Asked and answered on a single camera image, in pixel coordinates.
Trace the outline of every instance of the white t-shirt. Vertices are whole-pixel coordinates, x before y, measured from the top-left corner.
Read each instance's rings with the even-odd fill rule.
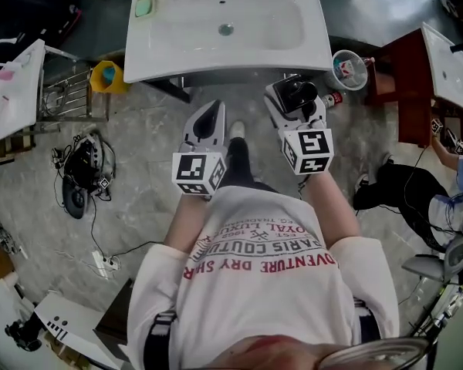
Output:
[[[442,229],[463,231],[463,156],[460,156],[458,160],[456,184],[458,188],[454,188],[453,191],[460,193],[459,196],[450,198],[437,195],[432,198],[429,205],[429,221],[432,225]],[[454,233],[443,233],[434,228],[432,228],[432,234],[444,248],[455,238]]]
[[[154,245],[130,301],[128,348],[144,368],[156,314],[173,308],[171,368],[199,368],[243,338],[287,335],[310,344],[360,342],[353,297],[382,337],[399,334],[397,299],[378,240],[348,237],[328,251],[308,203],[224,187],[208,205],[191,255]]]

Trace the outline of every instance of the grey floor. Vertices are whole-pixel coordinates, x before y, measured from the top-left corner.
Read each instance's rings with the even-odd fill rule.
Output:
[[[97,201],[94,237],[106,254],[136,247],[144,241],[162,241],[177,206],[179,193],[171,183],[171,155],[181,141],[186,119],[199,106],[222,99],[228,109],[228,125],[243,119],[248,133],[252,171],[263,182],[290,196],[298,196],[297,177],[279,151],[277,135],[262,101],[264,85],[207,86],[194,90],[191,106],[136,84],[125,96],[112,98],[112,116],[99,129],[117,154],[117,178],[113,200]],[[390,150],[397,162],[415,164],[421,150],[400,144],[397,111],[391,107],[370,108],[353,94],[350,104],[329,110],[336,157],[330,168],[348,199],[362,171],[372,173],[383,154]],[[102,99],[95,97],[95,107]],[[9,165],[0,166],[0,221],[21,244],[29,259],[14,257],[20,282],[31,300],[40,301],[48,290],[89,307],[105,310],[123,283],[134,278],[147,248],[120,256],[122,270],[106,280],[85,263],[92,264],[96,249],[90,237],[94,209],[82,220],[74,220],[55,199],[56,172],[50,164],[51,149],[63,147],[72,137],[91,126],[66,124],[62,132],[36,137],[37,147]],[[428,168],[449,187],[453,176],[439,165],[431,150],[425,151],[421,166]],[[60,180],[56,182],[60,200]],[[417,278],[400,269],[412,254],[428,252],[423,242],[400,215],[383,208],[359,214],[363,234],[383,242],[394,276],[397,295],[405,299]],[[437,287],[422,285],[401,305],[402,332],[410,328]]]

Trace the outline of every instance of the small trash bin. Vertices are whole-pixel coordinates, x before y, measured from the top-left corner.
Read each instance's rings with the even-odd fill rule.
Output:
[[[349,63],[350,74],[340,72],[340,63]],[[367,67],[355,52],[342,49],[333,55],[333,68],[324,74],[324,82],[332,89],[360,90],[367,84]]]
[[[102,60],[91,73],[91,88],[100,93],[125,93],[129,83],[123,81],[123,70],[109,60]]]

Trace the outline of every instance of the shoe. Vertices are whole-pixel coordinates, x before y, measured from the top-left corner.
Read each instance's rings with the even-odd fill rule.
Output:
[[[369,174],[363,173],[360,177],[358,177],[358,180],[355,183],[355,193],[358,192],[358,190],[361,187],[365,187],[368,184],[369,184]]]
[[[386,163],[394,164],[394,156],[389,152],[384,155],[381,166],[384,166]]]
[[[241,120],[236,120],[233,122],[230,128],[230,132],[228,134],[230,140],[241,138],[245,138],[245,124]]]

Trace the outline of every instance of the power strip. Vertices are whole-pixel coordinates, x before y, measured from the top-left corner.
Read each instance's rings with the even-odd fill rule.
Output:
[[[93,251],[93,258],[99,273],[106,279],[109,278],[108,273],[121,269],[120,261],[117,257],[107,257],[104,260],[103,255],[99,251]]]

